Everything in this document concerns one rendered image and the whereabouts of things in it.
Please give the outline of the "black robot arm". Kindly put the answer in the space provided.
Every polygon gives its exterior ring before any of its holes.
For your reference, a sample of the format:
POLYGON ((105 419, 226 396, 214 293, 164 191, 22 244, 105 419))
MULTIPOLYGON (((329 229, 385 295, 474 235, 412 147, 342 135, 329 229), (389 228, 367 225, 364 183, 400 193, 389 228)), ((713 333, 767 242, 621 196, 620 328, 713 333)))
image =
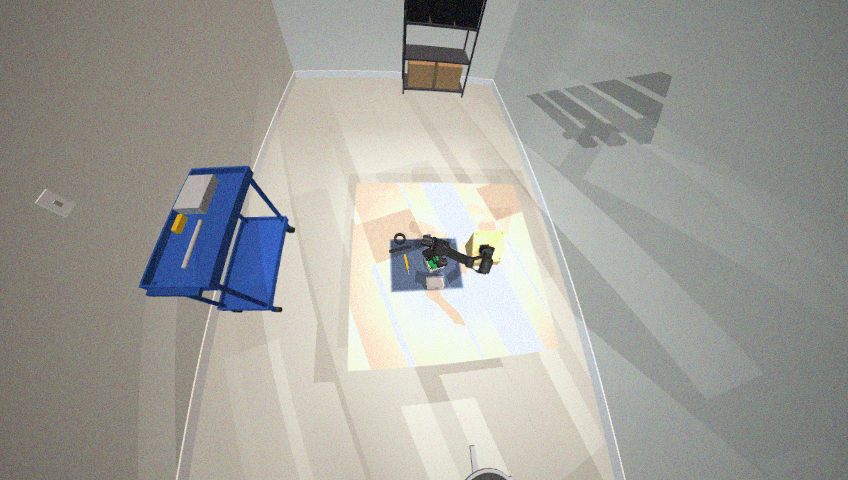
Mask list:
POLYGON ((421 245, 430 247, 422 251, 422 254, 426 261, 431 261, 433 257, 436 256, 447 256, 457 262, 464 264, 467 268, 473 269, 477 274, 481 275, 489 274, 493 265, 492 256, 495 251, 495 248, 489 246, 489 244, 480 245, 479 256, 476 257, 467 256, 450 248, 449 242, 443 239, 438 239, 426 235, 423 235, 421 245), (479 259, 481 259, 479 268, 478 270, 475 270, 475 268, 473 267, 474 263, 479 259))

